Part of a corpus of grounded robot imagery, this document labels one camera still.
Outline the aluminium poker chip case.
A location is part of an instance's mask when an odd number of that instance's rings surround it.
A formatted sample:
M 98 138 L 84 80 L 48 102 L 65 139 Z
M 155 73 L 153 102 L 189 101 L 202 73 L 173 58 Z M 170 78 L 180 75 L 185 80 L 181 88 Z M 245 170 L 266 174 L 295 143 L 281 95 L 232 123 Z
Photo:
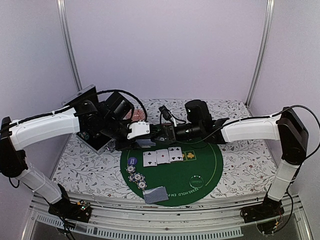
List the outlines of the aluminium poker chip case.
M 73 106 L 76 111 L 80 127 L 79 132 L 75 134 L 77 138 L 96 154 L 101 155 L 105 151 L 115 151 L 115 140 L 100 133 L 105 124 L 98 111 L 98 103 L 96 86 L 93 84 L 61 102 L 63 107 Z M 88 134 L 89 139 L 84 140 L 83 134 Z

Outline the blue playing card deck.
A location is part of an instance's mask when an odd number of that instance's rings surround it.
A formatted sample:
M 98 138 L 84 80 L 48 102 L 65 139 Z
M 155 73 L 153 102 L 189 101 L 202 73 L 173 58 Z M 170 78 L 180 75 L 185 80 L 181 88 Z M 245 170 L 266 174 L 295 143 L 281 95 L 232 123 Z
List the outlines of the blue playing card deck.
M 140 147 L 140 148 L 151 148 L 155 147 L 156 143 L 151 141 L 150 139 L 137 139 L 135 143 Z

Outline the purple small blind button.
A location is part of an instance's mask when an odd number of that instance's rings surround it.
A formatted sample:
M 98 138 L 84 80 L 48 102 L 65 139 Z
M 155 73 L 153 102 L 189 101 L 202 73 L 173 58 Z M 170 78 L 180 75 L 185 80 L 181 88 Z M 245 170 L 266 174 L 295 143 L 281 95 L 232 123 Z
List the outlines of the purple small blind button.
M 138 160 L 136 157 L 129 157 L 127 159 L 127 165 L 128 166 L 135 166 L 138 163 Z

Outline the clear acrylic dealer button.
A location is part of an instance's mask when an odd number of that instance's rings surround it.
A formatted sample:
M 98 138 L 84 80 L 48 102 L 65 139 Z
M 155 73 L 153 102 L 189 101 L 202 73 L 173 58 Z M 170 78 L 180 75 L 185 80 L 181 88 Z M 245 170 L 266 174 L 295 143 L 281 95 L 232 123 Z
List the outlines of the clear acrylic dealer button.
M 193 175 L 189 179 L 189 185 L 194 189 L 200 189 L 204 186 L 204 179 L 200 175 Z

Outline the white blue poker chip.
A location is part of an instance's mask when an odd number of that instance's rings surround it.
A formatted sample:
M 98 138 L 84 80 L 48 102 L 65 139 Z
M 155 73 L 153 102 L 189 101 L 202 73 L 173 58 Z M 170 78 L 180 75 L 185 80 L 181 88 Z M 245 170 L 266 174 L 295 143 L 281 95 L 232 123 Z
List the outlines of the white blue poker chip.
M 147 183 L 145 181 L 139 181 L 137 183 L 137 188 L 140 189 L 140 190 L 145 190 L 147 186 L 148 185 L 147 185 Z
M 136 167 L 134 165 L 128 165 L 125 170 L 128 174 L 132 175 L 136 172 Z
M 139 183 L 145 181 L 145 176 L 141 173 L 133 173 L 128 176 L 128 180 L 130 182 Z

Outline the blue playing card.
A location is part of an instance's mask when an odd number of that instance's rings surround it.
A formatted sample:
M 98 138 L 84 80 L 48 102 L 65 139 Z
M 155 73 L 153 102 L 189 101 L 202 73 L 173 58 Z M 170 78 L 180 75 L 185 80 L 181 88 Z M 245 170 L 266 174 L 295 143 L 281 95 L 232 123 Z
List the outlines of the blue playing card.
M 167 189 L 165 186 L 159 186 L 142 191 L 143 199 L 146 204 L 154 204 L 169 199 Z

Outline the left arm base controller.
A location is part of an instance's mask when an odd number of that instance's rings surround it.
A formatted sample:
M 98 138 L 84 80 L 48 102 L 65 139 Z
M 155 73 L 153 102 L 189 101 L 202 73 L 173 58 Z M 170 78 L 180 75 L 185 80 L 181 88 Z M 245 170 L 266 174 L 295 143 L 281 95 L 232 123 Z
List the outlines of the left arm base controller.
M 92 208 L 91 204 L 84 200 L 72 203 L 70 200 L 61 199 L 57 203 L 49 205 L 48 213 L 62 219 L 88 223 L 91 218 Z

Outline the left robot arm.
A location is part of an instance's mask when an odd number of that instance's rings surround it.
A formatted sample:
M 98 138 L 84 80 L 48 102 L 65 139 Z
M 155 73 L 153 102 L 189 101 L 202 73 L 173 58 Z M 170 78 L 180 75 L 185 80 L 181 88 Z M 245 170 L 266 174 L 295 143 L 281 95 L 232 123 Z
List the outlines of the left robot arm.
M 106 144 L 110 140 L 128 140 L 134 105 L 125 97 L 135 96 L 127 91 L 111 89 L 80 94 L 62 108 L 21 120 L 5 117 L 0 129 L 0 172 L 9 179 L 26 185 L 40 194 L 63 216 L 74 213 L 63 187 L 49 180 L 34 164 L 44 157 L 45 150 L 52 154 L 57 145 L 54 140 L 70 134 L 83 134 L 94 142 Z M 29 150 L 40 151 L 39 156 Z

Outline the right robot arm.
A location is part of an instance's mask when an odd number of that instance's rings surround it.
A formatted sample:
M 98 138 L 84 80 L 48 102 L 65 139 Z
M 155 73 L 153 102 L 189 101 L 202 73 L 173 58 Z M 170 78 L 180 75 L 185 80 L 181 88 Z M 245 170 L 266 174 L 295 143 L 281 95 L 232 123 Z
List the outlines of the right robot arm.
M 165 105 L 179 119 L 187 119 L 185 103 L 190 99 L 155 99 L 153 100 L 154 112 L 151 114 L 151 101 L 148 103 L 148 113 L 150 119 L 155 123 L 156 109 Z M 213 119 L 238 117 L 246 118 L 250 116 L 248 109 L 240 100 L 204 100 Z M 223 170 L 217 186 L 209 192 L 204 199 L 227 199 L 238 196 L 267 193 L 268 198 L 259 206 L 258 213 L 262 218 L 269 218 L 278 210 L 278 203 L 274 197 L 285 195 L 288 187 L 286 182 L 284 187 L 279 188 L 279 184 L 274 184 L 276 163 L 269 151 L 266 141 L 262 139 L 239 140 L 227 144 L 220 144 L 218 148 L 223 157 Z

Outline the right arm base controller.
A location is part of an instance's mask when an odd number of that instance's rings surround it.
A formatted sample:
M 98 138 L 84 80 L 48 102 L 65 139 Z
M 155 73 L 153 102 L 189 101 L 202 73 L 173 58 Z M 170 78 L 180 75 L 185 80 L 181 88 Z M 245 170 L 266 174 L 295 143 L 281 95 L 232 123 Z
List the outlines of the right arm base controller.
M 272 235 L 276 232 L 284 213 L 285 211 L 281 204 L 273 207 L 261 203 L 246 206 L 240 210 L 240 216 L 245 223 L 261 221 L 256 224 L 256 228 L 263 235 Z

